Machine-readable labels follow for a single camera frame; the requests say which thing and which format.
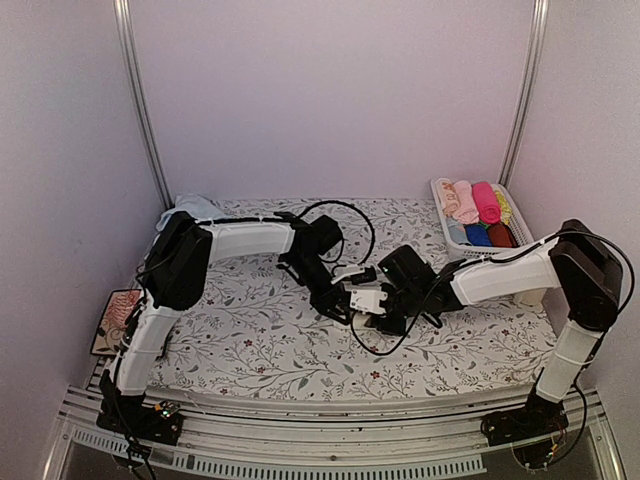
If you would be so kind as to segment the cream white towel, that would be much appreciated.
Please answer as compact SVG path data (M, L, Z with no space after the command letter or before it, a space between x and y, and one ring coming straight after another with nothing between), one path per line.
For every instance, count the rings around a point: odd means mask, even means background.
M356 330L364 330L366 328L369 328L370 325L370 319L371 319L371 315L368 313L363 313L360 311L355 311L352 314L352 326L356 329Z

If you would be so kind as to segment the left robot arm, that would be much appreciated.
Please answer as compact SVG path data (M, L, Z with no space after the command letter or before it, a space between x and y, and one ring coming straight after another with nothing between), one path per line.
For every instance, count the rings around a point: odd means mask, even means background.
M337 222L326 215L308 223L290 212L218 220L174 213L146 257L138 276L142 296L101 378L103 414L128 434L148 426L150 410L142 404L148 375L181 314L200 301L209 265L219 260L275 254L278 268L308 289L314 310L349 324L349 296L322 259L340 240Z

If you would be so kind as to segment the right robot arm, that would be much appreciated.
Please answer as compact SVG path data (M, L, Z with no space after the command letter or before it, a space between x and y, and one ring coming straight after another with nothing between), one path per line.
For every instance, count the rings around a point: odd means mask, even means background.
M562 292L568 319L525 404L488 414L481 421L490 445L567 427L563 400L629 303L629 296L621 293L622 284L635 282L623 252L577 219L511 253L451 261L440 271L409 245L394 250L378 266L386 283L353 295L351 306L369 315L370 326L401 336L418 317L441 327L441 314L486 300L536 290Z

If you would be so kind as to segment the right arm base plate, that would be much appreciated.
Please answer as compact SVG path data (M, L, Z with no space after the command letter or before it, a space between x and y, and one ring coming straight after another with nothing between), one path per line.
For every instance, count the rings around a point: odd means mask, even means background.
M568 425L562 402L529 399L524 406L483 416L480 432L490 446L497 446L560 432Z

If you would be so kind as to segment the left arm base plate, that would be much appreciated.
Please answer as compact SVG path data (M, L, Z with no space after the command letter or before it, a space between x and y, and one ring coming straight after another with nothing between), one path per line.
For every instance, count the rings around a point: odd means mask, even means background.
M133 397L116 402L103 400L96 425L101 429L164 445L176 446L184 416L173 413L168 418L154 407L144 406Z

